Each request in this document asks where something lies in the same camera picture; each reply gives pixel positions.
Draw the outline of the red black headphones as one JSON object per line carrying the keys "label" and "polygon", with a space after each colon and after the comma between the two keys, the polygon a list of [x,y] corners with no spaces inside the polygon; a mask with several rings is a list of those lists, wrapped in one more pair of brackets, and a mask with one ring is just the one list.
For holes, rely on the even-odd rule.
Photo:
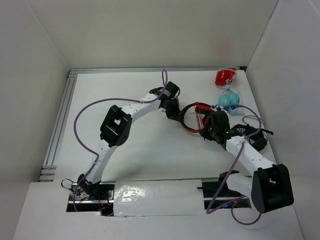
{"label": "red black headphones", "polygon": [[181,122],[181,125],[186,131],[188,131],[190,133],[200,134],[201,131],[204,129],[204,127],[209,122],[210,113],[212,113],[214,110],[212,109],[212,107],[209,104],[206,104],[203,102],[194,102],[194,103],[191,103],[191,104],[185,106],[181,110],[181,112],[185,113],[185,115],[186,115],[187,111],[190,108],[194,108],[197,129],[194,129],[194,128],[187,126],[185,124],[185,118],[184,118],[184,122]]}

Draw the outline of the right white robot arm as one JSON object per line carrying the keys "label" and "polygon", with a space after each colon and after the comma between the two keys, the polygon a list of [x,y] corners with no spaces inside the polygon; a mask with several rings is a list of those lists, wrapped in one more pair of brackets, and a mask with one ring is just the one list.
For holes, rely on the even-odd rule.
{"label": "right white robot arm", "polygon": [[259,213],[268,213],[294,203],[290,173],[284,164],[275,164],[261,155],[237,129],[232,129],[229,117],[222,110],[213,111],[201,131],[203,138],[215,141],[235,156],[250,174],[228,171],[221,186],[238,192],[250,200]]}

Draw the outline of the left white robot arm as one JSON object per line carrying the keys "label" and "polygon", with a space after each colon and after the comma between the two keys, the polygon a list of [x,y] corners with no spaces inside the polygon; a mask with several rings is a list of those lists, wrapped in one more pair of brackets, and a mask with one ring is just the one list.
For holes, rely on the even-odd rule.
{"label": "left white robot arm", "polygon": [[136,120],[158,109],[163,109],[170,120],[181,120],[179,94],[180,88],[170,81],[165,87],[150,90],[139,100],[130,99],[131,103],[128,105],[110,107],[100,126],[97,150],[88,149],[95,155],[93,163],[77,180],[77,185],[85,196],[91,199],[98,194],[107,163],[114,151],[128,140],[131,126]]}

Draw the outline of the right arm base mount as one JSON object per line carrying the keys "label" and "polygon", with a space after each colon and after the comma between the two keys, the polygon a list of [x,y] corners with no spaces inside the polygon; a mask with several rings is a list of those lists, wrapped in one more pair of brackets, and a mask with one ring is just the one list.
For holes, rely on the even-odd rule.
{"label": "right arm base mount", "polygon": [[[209,181],[202,181],[201,186],[197,187],[198,190],[202,191],[203,198],[204,198],[204,209],[207,210],[208,206],[218,191],[221,183],[223,182],[227,172],[223,172],[219,175],[217,179],[209,180]],[[228,201],[235,200],[242,196],[241,193],[236,192],[234,190],[230,190],[225,183],[222,189],[220,190],[219,194],[217,195],[216,200],[210,207],[210,209],[215,209],[219,205],[223,205],[223,209],[230,209],[235,201],[227,204]]]}

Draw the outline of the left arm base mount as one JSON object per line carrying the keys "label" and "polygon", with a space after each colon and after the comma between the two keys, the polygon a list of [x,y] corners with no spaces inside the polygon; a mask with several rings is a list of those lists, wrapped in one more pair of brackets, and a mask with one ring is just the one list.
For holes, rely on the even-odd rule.
{"label": "left arm base mount", "polygon": [[87,191],[77,186],[77,183],[69,178],[64,178],[60,185],[69,191],[67,213],[99,212],[105,217],[114,215],[114,182],[100,182],[94,184],[93,189],[85,187]]}

